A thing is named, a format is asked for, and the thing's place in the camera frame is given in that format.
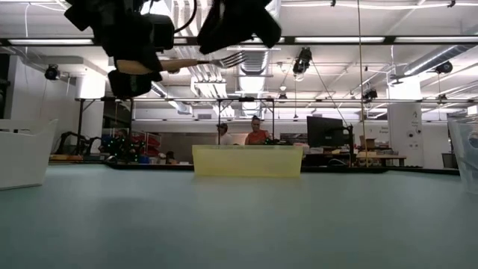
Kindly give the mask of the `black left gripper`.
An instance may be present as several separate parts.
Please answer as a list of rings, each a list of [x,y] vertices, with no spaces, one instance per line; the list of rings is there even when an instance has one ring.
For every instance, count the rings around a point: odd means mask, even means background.
[[[64,16],[80,31],[91,28],[93,42],[99,44],[115,69],[108,73],[111,91],[116,98],[128,99],[151,90],[153,82],[162,80],[163,70],[152,42],[157,16],[142,13],[148,0],[66,0],[70,7]]]

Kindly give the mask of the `wooden handled metal fork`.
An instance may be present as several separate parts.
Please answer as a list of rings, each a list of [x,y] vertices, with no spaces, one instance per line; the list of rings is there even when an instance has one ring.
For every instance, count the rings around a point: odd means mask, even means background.
[[[221,59],[198,60],[198,59],[175,59],[159,61],[159,67],[147,67],[139,61],[115,60],[115,67],[118,71],[128,75],[147,75],[162,71],[175,72],[182,68],[198,65],[211,64],[221,69],[228,69],[242,64],[247,59],[244,51],[240,51]]]

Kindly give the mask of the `overhead LED light bar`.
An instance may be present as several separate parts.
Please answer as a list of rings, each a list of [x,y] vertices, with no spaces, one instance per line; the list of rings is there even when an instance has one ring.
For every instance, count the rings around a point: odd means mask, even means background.
[[[459,36],[285,36],[278,41],[280,46],[348,46],[372,45],[458,45],[478,44],[478,35]],[[98,46],[93,38],[0,38],[0,46]]]

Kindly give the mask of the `person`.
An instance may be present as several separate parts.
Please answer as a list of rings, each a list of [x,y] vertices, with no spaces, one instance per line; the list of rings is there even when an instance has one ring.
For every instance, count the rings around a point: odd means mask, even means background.
[[[251,120],[252,131],[246,136],[246,145],[263,145],[271,138],[267,130],[261,129],[261,120],[253,116]]]
[[[219,123],[217,124],[217,144],[218,145],[233,145],[233,137],[228,133],[228,125],[226,123]]]

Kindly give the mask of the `black computer monitor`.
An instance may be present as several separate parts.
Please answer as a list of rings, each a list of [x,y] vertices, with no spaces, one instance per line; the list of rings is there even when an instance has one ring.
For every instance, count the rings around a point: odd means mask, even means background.
[[[340,147],[353,145],[353,127],[343,120],[307,117],[307,139],[310,147]]]

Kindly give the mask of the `yellow plastic bin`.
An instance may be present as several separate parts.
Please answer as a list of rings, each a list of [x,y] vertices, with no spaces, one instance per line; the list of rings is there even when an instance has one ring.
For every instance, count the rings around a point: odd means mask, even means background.
[[[301,146],[193,145],[193,166],[198,176],[300,176]]]

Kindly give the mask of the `white plastic bin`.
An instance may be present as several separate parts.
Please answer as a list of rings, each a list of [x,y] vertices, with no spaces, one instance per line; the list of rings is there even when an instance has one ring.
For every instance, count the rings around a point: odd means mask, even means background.
[[[58,120],[0,120],[0,191],[44,183]]]

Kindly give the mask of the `green table mat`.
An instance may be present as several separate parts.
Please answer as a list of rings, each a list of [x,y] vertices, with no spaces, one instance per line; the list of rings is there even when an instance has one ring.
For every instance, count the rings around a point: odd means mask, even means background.
[[[0,269],[478,269],[456,176],[52,166],[0,191]]]

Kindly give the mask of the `white building pillar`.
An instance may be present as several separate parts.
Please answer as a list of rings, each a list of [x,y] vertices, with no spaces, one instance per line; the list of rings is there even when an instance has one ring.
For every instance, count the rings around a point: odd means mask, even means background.
[[[405,166],[422,167],[423,125],[420,81],[407,78],[388,86],[388,129],[390,147],[405,156]]]

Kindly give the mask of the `background desk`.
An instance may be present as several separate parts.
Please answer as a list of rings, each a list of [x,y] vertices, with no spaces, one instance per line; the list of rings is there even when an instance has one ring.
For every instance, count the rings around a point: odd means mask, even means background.
[[[398,166],[404,167],[406,156],[403,155],[357,155],[358,160],[363,160],[368,164],[369,160],[379,160],[382,167],[387,166],[387,160],[398,160]]]

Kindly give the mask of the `clear plastic bin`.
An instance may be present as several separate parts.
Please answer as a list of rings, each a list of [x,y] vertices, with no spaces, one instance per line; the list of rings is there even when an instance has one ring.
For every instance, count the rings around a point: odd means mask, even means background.
[[[449,117],[448,127],[464,189],[478,194],[478,114]]]

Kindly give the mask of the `silver ventilation duct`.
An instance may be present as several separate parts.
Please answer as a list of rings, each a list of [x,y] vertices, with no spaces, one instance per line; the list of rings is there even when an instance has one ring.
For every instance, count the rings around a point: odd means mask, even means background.
[[[272,0],[266,6],[266,10],[274,19],[279,18],[281,3],[282,0]],[[245,51],[247,60],[237,67],[236,97],[259,99],[265,92],[266,78],[272,75],[269,65],[273,50],[264,45],[245,47],[241,50]],[[261,101],[239,102],[239,105],[237,117],[260,117],[262,114]]]

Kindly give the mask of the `black background rig frame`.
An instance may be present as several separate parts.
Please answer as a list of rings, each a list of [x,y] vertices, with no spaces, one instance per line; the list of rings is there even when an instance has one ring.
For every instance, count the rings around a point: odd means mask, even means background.
[[[251,96],[238,97],[238,98],[216,98],[216,99],[188,99],[188,98],[126,98],[119,99],[113,96],[104,96],[102,98],[94,99],[85,99],[85,98],[75,98],[75,101],[80,102],[79,105],[79,114],[78,114],[78,126],[76,132],[76,145],[75,145],[75,154],[80,155],[80,143],[81,143],[81,130],[82,130],[82,121],[83,113],[94,103],[94,102],[127,102],[129,103],[130,108],[130,117],[128,123],[132,126],[132,122],[135,119],[134,109],[135,105],[138,102],[217,102],[219,107],[223,102],[271,102],[272,103],[272,113],[275,113],[275,102],[274,98],[254,98]]]

